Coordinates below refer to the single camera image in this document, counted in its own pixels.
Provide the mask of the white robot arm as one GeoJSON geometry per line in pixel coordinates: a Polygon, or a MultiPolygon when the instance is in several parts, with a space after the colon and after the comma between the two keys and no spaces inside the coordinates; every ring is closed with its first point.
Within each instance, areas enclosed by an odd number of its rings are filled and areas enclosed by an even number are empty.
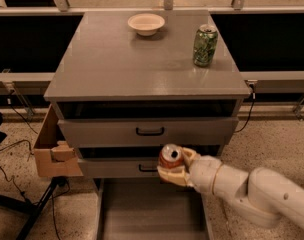
{"type": "Polygon", "coordinates": [[[157,170],[162,180],[218,197],[258,226],[272,228],[286,217],[304,230],[304,189],[271,169],[246,172],[168,144],[159,153],[157,170]]]}

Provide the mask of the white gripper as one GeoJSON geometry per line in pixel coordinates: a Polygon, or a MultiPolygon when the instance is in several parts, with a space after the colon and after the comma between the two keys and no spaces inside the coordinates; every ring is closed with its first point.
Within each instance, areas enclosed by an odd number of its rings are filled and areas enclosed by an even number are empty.
{"type": "Polygon", "coordinates": [[[160,178],[178,186],[193,187],[201,194],[211,194],[215,176],[222,162],[212,156],[201,156],[195,150],[186,147],[182,148],[182,154],[190,174],[184,166],[171,169],[158,166],[160,178]]]}

